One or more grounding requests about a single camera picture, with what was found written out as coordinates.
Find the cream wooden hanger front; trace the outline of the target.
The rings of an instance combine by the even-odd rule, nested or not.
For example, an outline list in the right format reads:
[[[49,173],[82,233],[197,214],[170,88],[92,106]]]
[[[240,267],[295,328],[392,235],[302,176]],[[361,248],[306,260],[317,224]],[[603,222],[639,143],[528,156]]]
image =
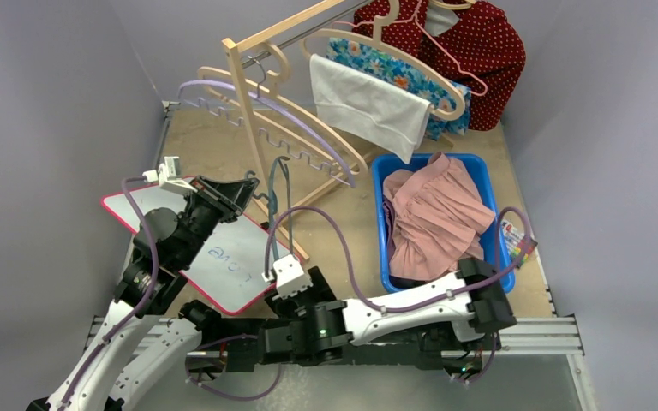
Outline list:
[[[248,134],[254,146],[254,159],[260,170],[267,171],[259,140],[263,139],[332,179],[353,186],[357,177],[368,173],[368,161],[338,132],[315,114],[302,108],[279,92],[292,74],[288,58],[270,41],[260,43],[262,55],[278,61],[278,69],[265,70],[260,81],[246,76],[244,63],[260,64],[258,57],[242,57],[237,50],[227,50],[227,69],[202,66],[197,71],[200,85],[217,100],[237,110],[237,126]]]

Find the purple pleated skirt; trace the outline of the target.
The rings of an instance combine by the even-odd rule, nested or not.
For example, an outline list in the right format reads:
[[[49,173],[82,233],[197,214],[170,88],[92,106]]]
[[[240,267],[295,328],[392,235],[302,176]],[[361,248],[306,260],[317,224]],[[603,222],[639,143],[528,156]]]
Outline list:
[[[387,262],[390,262],[396,250],[395,242],[393,240],[396,213],[392,202],[386,196],[382,196],[382,209],[384,213],[384,226],[386,229]]]

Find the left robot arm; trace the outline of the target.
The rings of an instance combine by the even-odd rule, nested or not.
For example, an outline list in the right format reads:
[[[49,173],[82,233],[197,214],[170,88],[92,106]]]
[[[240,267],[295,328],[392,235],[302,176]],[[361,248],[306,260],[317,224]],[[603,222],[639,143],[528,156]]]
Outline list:
[[[182,198],[183,208],[142,211],[129,184],[146,183]],[[221,327],[209,308],[179,319],[145,351],[135,350],[158,324],[187,283],[183,275],[221,223],[244,212],[259,181],[248,177],[217,182],[204,176],[188,181],[156,170],[122,182],[122,196],[138,219],[132,253],[97,334],[61,386],[36,399],[30,410],[132,410],[147,391],[192,347],[218,345]]]

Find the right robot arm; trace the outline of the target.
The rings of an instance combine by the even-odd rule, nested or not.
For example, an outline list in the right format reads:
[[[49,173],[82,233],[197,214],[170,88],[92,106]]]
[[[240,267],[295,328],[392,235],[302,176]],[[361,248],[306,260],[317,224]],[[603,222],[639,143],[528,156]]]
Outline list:
[[[278,317],[257,332],[260,363],[318,366],[382,343],[415,344],[422,355],[474,348],[517,324],[501,285],[488,281],[494,274],[485,261],[462,259],[430,283],[363,301],[337,299],[314,267],[303,289],[268,297]]]

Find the pink pleated skirt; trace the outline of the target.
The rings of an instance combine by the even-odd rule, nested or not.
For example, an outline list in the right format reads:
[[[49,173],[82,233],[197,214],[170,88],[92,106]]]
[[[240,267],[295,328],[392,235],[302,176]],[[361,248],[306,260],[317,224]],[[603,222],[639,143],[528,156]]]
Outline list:
[[[382,182],[391,221],[389,272],[431,282],[464,258],[482,259],[480,237],[495,220],[464,163],[441,152],[419,170],[395,170]]]

